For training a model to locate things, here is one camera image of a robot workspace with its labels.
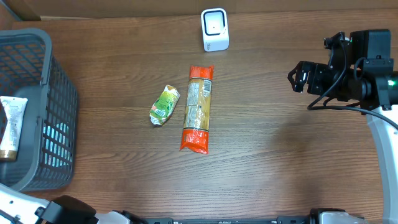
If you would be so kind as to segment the orange spaghetti package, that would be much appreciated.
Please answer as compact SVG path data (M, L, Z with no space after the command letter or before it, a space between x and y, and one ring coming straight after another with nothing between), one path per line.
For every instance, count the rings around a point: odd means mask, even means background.
M214 66L191 66L180 150L208 154Z

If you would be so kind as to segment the green tea packet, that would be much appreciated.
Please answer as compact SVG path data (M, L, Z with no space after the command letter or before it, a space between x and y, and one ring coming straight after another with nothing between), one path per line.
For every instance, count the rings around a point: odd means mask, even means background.
M150 121L153 125L162 126L171 117L180 98L180 93L171 85L166 85L163 92L150 109Z

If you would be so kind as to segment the teal wet wipes pack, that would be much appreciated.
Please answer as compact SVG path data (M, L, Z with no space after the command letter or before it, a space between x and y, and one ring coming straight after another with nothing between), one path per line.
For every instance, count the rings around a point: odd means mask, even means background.
M65 134L68 134L69 127L66 124L56 124L55 128L45 126L43 133L47 138L43 138L44 149L53 153L45 153L44 161L52 167L66 167L71 162L71 153L66 147L70 146L70 141Z

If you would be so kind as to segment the white cream tube gold cap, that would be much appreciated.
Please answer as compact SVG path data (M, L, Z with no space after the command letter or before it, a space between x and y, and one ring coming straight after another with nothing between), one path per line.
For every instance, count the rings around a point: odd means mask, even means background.
M27 98L1 96L6 115L6 127L1 139L1 160L15 161L17 158L27 102Z

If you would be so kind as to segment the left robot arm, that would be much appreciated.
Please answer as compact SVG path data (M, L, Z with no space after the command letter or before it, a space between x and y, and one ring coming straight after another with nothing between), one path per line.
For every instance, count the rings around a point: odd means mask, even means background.
M2 184L1 223L148 224L148 221L126 211L97 213L93 207L67 195L48 201Z

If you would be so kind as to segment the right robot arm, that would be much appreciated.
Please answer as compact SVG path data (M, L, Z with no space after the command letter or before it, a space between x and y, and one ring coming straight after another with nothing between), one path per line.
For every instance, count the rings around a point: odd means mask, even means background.
M376 145L383 223L397 223L397 71L388 29L339 32L325 38L326 64L300 61L287 79L293 91L316 95L307 109L365 115Z

